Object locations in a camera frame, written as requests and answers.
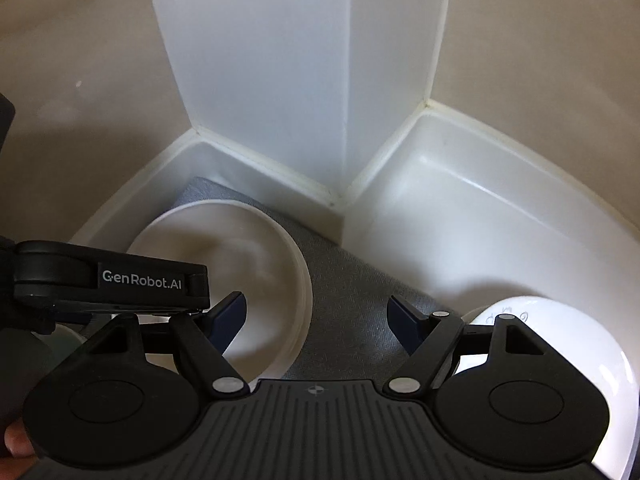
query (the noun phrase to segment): silver screw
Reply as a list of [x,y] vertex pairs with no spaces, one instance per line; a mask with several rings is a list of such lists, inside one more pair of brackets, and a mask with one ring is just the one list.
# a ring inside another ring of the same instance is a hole
[[237,377],[220,377],[213,381],[213,389],[221,394],[233,394],[244,387],[244,381]]
[[420,383],[411,377],[396,377],[389,381],[389,389],[396,394],[412,394],[420,389]]

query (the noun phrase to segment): gray cloth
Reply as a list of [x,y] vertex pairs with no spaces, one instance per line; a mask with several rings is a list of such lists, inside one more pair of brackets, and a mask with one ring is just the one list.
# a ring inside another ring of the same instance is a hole
[[285,377],[297,380],[369,378],[380,384],[407,358],[386,325],[386,302],[400,295],[423,312],[442,310],[433,298],[367,265],[296,221],[204,178],[194,178],[174,207],[206,199],[238,200],[283,226],[305,257],[314,306],[309,333]]

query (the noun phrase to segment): crosshair symbol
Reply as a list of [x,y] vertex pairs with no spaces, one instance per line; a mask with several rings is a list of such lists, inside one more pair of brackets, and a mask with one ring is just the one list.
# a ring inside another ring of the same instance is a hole
[[318,396],[324,393],[324,388],[320,384],[314,384],[311,388],[306,389],[311,395]]

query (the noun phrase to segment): black label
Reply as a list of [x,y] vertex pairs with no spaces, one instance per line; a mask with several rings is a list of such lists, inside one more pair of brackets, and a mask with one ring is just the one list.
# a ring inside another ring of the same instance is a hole
[[162,269],[123,266],[121,264],[98,264],[98,287],[112,288],[133,286],[146,290],[162,290],[186,294],[184,274]]

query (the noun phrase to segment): ridged black panel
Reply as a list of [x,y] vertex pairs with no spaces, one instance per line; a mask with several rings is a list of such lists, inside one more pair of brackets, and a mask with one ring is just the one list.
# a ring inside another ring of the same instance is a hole
[[590,464],[545,473],[499,470],[450,446],[416,402],[381,396],[370,381],[262,381],[218,402],[174,450],[119,470],[41,460],[24,480],[603,480]]

